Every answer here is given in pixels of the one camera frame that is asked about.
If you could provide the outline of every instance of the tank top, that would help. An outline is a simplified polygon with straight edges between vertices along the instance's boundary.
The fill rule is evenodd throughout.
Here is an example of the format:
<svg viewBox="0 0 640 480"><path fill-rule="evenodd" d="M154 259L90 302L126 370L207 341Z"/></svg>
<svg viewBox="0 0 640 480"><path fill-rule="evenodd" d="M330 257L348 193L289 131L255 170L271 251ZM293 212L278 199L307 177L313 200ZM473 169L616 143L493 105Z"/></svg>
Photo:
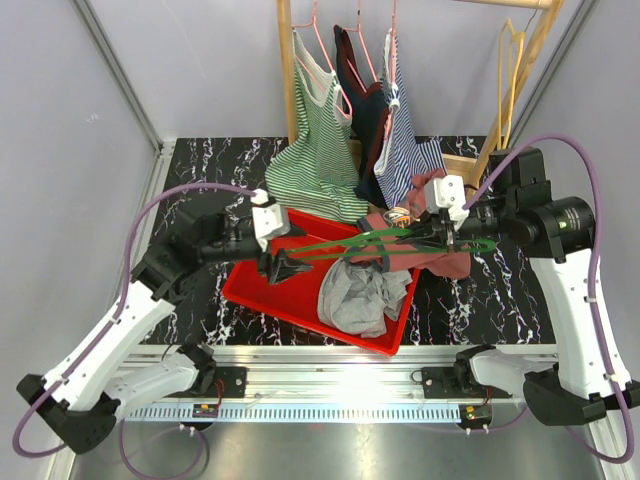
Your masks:
<svg viewBox="0 0 640 480"><path fill-rule="evenodd" d="M389 138L382 146L380 158L373 168L389 208L396 206L411 190L411 179L414 175L438 168L445 169L440 142L437 139L423 143L416 142L397 54L396 84L395 86L391 84L389 72L391 41L391 31L389 31L384 46L380 83L390 105L393 124ZM394 41L397 52L397 38Z"/></svg>
<svg viewBox="0 0 640 480"><path fill-rule="evenodd" d="M356 197L362 198L378 208L387 208L387 204L373 173L384 141L384 126L389 108L382 86L373 83L364 90L356 77L359 76L353 46L349 33L338 25L333 27L336 42L336 72L344 93L353 106L351 128L362 144L362 156L358 171L358 186L354 189Z"/></svg>
<svg viewBox="0 0 640 480"><path fill-rule="evenodd" d="M353 192L358 173L347 143L351 118L345 118L337 108L342 101L342 89L336 73L320 68L296 31L293 45L299 136L267 167L267 187L286 207L355 223L367 214L368 204Z"/></svg>

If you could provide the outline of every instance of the black marble surface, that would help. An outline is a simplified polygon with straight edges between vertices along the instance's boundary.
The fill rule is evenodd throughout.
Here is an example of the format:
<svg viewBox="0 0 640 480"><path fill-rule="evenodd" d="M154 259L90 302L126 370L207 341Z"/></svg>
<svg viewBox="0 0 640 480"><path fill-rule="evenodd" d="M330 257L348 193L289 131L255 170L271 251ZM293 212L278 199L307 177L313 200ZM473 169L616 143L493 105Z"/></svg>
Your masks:
<svg viewBox="0 0 640 480"><path fill-rule="evenodd" d="M477 156L482 137L440 137L442 151ZM264 172L286 146L282 138L179 139L165 189L197 181L265 188ZM249 214L247 198L212 193L216 205L232 217ZM161 204L151 242L175 218L189 195ZM206 340L212 345L333 345L338 342L293 328L260 312L227 301L222 287L232 264L205 269L198 290L160 323L148 344ZM553 343L549 314L529 262L503 240L488 254L475 254L470 278L456 281L423 271L416 289L403 344Z"/></svg>

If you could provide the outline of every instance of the pink hanger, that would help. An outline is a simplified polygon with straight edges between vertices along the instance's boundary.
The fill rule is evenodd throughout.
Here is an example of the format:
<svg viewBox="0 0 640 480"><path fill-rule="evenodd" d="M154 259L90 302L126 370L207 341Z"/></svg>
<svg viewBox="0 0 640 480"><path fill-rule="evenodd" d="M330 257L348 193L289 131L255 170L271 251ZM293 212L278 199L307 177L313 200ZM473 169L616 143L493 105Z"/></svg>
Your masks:
<svg viewBox="0 0 640 480"><path fill-rule="evenodd" d="M327 49L324 46L324 42L322 41L322 37L320 36L320 32L318 31L318 23L316 21L317 18L318 18L318 0L313 0L313 14L311 16L311 21L309 23L305 23L305 24L301 24L301 25L292 25L292 26L293 26L293 28L313 27L313 30L316 32L316 37L318 38L318 42L320 43L320 48L322 48L322 53L324 53L324 58L327 60L327 64L329 65L329 69L333 73L335 70L333 68L333 64L331 63L331 59L329 58L329 54L327 53ZM320 83L320 81L315 77L315 75L313 75L311 73L309 68L302 62L302 60L300 60L300 57L298 57L296 55L296 59L298 60L300 65L302 65L302 67L307 71L307 73L311 76L311 78L314 80L316 85L318 87L320 87L321 90L325 90L324 86ZM349 112L353 112L353 107L351 106L351 102L349 101L347 96L346 95L342 95L342 98L345 101L345 103L347 104L347 106L349 107ZM342 110L342 108L338 107L338 110L340 110L340 112L342 112L342 114L345 117L349 117L350 116L350 113L346 113L344 110Z"/></svg>
<svg viewBox="0 0 640 480"><path fill-rule="evenodd" d="M362 23L361 23L361 16L360 14L362 13L362 0L358 0L358 25L356 28L343 28L343 30L346 30L347 32L356 32L358 34L358 36L360 37L360 43L362 44L362 49L364 50L364 55L367 58L367 63L369 64L369 69L371 70L371 75L373 75L373 79L374 81L378 81L378 76L376 75L376 71L373 68L373 63L371 62L371 57L369 56L369 49L367 48L367 44L364 42L364 37L362 36ZM366 88L364 86L364 83L362 82L362 79L360 78L360 75L358 75L358 72L356 71L355 67L351 64L350 60L347 60L349 62L349 68L351 68L351 71L353 72L353 74L355 75L356 79L358 80L358 83L360 84L360 87L362 87L362 90L366 91Z"/></svg>
<svg viewBox="0 0 640 480"><path fill-rule="evenodd" d="M396 52L396 11L398 9L398 0L393 0L393 13L391 14L391 87L396 84L396 64L397 64L397 52ZM393 115L389 113L387 118L387 124L384 127L384 138L389 139L391 134L391 126L393 124Z"/></svg>

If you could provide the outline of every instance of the yellow hanger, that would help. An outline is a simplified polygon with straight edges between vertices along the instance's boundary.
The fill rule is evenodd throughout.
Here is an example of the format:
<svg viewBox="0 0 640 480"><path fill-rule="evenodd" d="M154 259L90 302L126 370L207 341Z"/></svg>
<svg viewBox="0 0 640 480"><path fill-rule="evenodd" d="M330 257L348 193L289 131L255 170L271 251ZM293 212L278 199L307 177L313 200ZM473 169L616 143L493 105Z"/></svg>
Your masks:
<svg viewBox="0 0 640 480"><path fill-rule="evenodd" d="M502 138L502 57L503 57L503 39L505 32L509 30L509 78L511 78L511 95L509 96L509 112L507 115L507 132ZM511 137L511 124L513 120L513 107L516 98L516 79L518 77L518 69L520 68L520 62L522 61L522 54L524 53L524 32L516 32L513 28L511 19L508 18L505 22L502 30L500 31L500 45L498 47L498 126L501 128L500 135L498 135L498 150L507 148L509 145L509 137ZM513 46L518 48L518 55L516 58L516 64L513 65Z"/></svg>

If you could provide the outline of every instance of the pink cloth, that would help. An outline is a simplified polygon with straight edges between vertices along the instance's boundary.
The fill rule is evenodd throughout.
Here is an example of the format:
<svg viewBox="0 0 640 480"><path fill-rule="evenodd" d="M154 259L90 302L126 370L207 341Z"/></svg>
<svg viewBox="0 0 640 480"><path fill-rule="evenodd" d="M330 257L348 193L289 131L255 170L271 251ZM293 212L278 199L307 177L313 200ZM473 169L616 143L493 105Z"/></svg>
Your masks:
<svg viewBox="0 0 640 480"><path fill-rule="evenodd" d="M433 170L431 172L414 175L411 183L415 187L407 193L402 202L397 206L405 208L411 212L415 218L420 217L427 209L426 198L424 195L424 186L432 178L443 178L445 173L442 169ZM382 230L389 228L384 217L380 213L372 213L358 220L360 230L368 232L372 230ZM384 237L381 240L391 241L397 237ZM354 257L351 259L353 263L374 262L378 265L381 272L397 272L399 270L407 270L409 268L428 269L434 275L449 278L466 278L471 273L471 255L468 253L417 253L415 255L393 255L391 257L383 257L376 255L376 251L411 251L416 250L412 245L384 245L371 246L362 249L353 249L371 252L371 256Z"/></svg>

